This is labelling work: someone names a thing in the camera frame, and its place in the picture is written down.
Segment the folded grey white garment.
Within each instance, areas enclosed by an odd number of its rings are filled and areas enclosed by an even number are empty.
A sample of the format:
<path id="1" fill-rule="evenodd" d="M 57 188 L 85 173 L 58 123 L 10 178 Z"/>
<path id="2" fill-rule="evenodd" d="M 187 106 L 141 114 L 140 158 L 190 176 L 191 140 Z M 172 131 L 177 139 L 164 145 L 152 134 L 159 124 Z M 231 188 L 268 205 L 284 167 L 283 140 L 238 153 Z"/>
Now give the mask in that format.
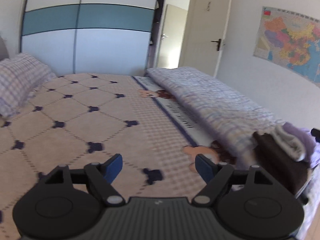
<path id="1" fill-rule="evenodd" d="M 306 156 L 303 143 L 294 135 L 284 131 L 281 125 L 277 125 L 270 135 L 277 145 L 294 161 L 302 161 Z"/>

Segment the grey padded headboard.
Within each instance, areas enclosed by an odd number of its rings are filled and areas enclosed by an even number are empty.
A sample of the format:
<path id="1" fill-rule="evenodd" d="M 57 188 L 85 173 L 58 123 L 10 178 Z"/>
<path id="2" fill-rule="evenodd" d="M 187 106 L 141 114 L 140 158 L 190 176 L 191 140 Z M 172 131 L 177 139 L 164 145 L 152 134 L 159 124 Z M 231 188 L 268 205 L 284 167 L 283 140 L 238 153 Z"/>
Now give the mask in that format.
<path id="1" fill-rule="evenodd" d="M 4 43 L 3 38 L 0 37 L 0 61 L 9 58 L 9 53 Z"/>

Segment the folded dark brown garment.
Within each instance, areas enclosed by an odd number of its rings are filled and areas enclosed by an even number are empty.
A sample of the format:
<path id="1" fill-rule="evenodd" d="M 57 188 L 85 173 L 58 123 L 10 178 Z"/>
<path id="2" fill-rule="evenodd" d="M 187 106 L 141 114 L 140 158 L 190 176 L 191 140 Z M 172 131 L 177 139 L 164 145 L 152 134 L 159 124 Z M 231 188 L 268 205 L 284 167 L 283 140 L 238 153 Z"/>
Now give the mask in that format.
<path id="1" fill-rule="evenodd" d="M 257 162 L 289 192 L 300 195 L 311 179 L 309 165 L 292 160 L 267 133 L 254 132 L 252 138 L 257 144 L 254 148 Z"/>

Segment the checked purple pillow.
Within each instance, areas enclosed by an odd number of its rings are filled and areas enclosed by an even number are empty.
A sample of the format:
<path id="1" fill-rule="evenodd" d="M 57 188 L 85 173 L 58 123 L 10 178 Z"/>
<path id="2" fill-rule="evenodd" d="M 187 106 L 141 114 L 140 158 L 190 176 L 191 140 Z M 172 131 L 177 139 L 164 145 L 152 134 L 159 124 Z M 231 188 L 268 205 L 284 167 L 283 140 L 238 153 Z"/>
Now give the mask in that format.
<path id="1" fill-rule="evenodd" d="M 54 72 L 33 56 L 20 53 L 1 61 L 1 117 L 18 113 L 34 90 L 56 78 Z"/>

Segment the folded checked quilt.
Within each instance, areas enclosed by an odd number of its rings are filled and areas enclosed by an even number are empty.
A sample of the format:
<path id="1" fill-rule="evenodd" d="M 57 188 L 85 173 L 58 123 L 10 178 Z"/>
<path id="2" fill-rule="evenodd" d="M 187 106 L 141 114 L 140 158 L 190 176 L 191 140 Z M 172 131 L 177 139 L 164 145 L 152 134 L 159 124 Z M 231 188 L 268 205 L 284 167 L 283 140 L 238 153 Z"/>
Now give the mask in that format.
<path id="1" fill-rule="evenodd" d="M 237 158 L 238 168 L 245 169 L 258 162 L 254 132 L 268 133 L 284 123 L 268 109 L 193 67 L 150 68 L 147 74 Z"/>

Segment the white and teal wardrobe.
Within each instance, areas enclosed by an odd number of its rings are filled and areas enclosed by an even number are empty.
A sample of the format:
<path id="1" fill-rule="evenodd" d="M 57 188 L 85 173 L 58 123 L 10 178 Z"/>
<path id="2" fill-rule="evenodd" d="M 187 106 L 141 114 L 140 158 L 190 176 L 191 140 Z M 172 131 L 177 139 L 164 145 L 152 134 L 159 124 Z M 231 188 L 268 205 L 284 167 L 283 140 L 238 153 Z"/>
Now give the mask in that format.
<path id="1" fill-rule="evenodd" d="M 21 51 L 57 75 L 141 75 L 156 0 L 26 0 Z"/>

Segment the white room door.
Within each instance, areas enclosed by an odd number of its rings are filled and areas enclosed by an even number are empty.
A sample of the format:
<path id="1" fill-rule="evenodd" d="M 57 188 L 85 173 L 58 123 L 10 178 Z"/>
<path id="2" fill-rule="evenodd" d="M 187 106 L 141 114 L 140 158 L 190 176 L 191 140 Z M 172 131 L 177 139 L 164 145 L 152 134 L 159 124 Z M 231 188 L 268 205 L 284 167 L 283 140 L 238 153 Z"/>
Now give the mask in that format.
<path id="1" fill-rule="evenodd" d="M 179 67 L 217 75 L 231 3 L 232 0 L 190 0 Z"/>

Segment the beige patterned bed blanket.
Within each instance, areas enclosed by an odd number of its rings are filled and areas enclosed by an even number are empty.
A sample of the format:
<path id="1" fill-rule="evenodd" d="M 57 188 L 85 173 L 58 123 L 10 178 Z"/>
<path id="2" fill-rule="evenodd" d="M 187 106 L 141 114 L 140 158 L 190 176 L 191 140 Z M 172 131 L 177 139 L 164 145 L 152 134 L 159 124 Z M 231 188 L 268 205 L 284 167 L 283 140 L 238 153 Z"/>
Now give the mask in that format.
<path id="1" fill-rule="evenodd" d="M 204 182 L 196 155 L 229 154 L 146 77 L 72 74 L 45 83 L 13 118 L 1 121 L 1 239 L 18 239 L 15 203 L 60 164 L 71 169 L 121 154 L 113 187 L 124 197 L 188 197 Z"/>

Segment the colourful wall map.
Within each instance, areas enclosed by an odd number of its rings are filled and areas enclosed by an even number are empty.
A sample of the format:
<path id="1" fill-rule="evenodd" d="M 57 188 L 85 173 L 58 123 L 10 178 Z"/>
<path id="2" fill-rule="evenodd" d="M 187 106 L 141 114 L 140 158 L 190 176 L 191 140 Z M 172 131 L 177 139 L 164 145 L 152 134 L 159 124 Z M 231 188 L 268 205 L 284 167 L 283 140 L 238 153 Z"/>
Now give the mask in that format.
<path id="1" fill-rule="evenodd" d="M 319 86 L 319 38 L 318 19 L 263 7 L 253 55 Z"/>

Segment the purple knit sweater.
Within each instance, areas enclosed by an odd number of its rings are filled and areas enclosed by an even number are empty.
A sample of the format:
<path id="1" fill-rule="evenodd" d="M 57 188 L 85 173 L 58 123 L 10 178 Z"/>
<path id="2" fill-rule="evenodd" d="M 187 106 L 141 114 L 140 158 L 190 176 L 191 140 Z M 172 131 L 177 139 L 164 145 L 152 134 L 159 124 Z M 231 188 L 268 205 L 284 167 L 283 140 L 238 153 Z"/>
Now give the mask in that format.
<path id="1" fill-rule="evenodd" d="M 315 168 L 319 164 L 319 142 L 311 135 L 311 131 L 306 128 L 297 128 L 293 124 L 286 122 L 283 125 L 283 130 L 297 137 L 306 149 L 304 161 L 311 168 Z"/>

